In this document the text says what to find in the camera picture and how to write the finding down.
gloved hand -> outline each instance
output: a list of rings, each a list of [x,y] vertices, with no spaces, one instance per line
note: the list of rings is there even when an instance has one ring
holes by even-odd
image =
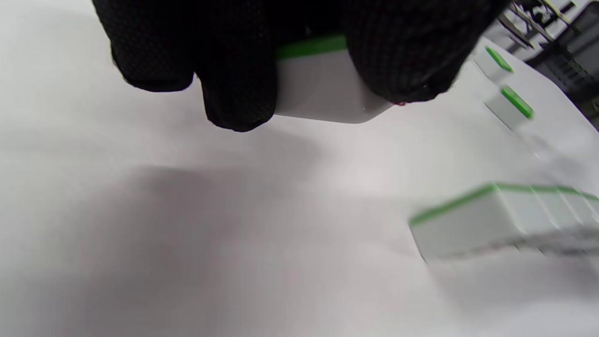
[[[93,0],[115,64],[140,89],[202,83],[209,120],[235,131],[276,106],[275,49],[343,32],[366,85],[394,103],[447,91],[508,0]]]

green edge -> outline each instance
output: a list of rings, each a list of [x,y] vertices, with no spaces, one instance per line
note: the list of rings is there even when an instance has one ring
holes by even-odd
[[[489,47],[485,47],[485,49],[489,53],[489,55],[495,60],[497,65],[499,65],[499,67],[501,67],[501,69],[503,69],[505,71],[509,71],[510,73],[514,72],[514,69],[512,69],[510,64],[507,63],[506,59],[504,59],[501,55],[499,55],[498,52],[494,51],[493,49],[491,49]]]
[[[531,106],[526,103],[522,97],[520,97],[514,89],[504,86],[501,88],[501,94],[512,103],[518,111],[520,111],[527,119],[532,119],[534,116],[534,110]]]
[[[347,49],[347,41],[342,34],[311,38],[290,43],[277,49],[277,59],[300,58],[322,53],[338,52]]]
[[[599,197],[589,193],[582,193],[578,190],[566,187],[566,186],[526,186],[526,185],[511,185],[506,183],[490,183],[489,185],[482,186],[474,191],[464,195],[463,197],[454,199],[445,204],[442,204],[438,207],[426,210],[412,219],[410,219],[410,226],[414,227],[424,222],[435,218],[443,213],[446,213],[450,210],[461,207],[475,199],[481,198],[493,191],[513,191],[513,192],[527,192],[527,193],[567,193],[567,194],[575,194],[581,195],[582,197],[588,200],[599,201]]]

white surface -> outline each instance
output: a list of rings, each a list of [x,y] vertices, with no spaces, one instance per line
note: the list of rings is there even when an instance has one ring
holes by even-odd
[[[597,335],[584,260],[418,255],[415,209],[548,179],[476,99],[475,65],[365,124],[276,116],[236,134],[205,120],[197,83],[126,85],[89,3],[0,13],[2,336]],[[595,130],[505,57],[509,85],[547,110],[530,131],[541,167],[597,192]]]
[[[357,124],[392,106],[366,87],[347,50],[278,61],[277,75],[278,115]]]
[[[522,112],[501,93],[500,88],[485,102],[485,105],[512,131],[516,131],[520,124],[529,122]]]

finger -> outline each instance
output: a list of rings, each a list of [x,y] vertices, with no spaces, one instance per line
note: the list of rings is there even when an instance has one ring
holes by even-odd
[[[114,63],[125,80],[148,91],[179,91],[193,79],[185,40],[185,0],[93,0],[110,39]]]
[[[349,52],[366,85],[388,101],[448,90],[508,0],[343,0]]]
[[[274,47],[261,0],[200,6],[195,66],[209,120],[234,131],[268,121],[277,99]]]

white cube with green top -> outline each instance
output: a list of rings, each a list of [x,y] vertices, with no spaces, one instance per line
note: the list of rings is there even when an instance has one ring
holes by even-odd
[[[422,257],[504,246],[543,253],[599,252],[599,198],[565,186],[489,183],[409,221]]]
[[[485,105],[513,131],[534,117],[533,108],[509,86],[500,88]]]
[[[496,50],[485,47],[484,50],[474,56],[474,62],[489,80],[497,84],[503,84],[514,69],[507,63]]]
[[[392,106],[366,87],[344,35],[311,38],[277,49],[277,74],[278,115],[362,123]]]

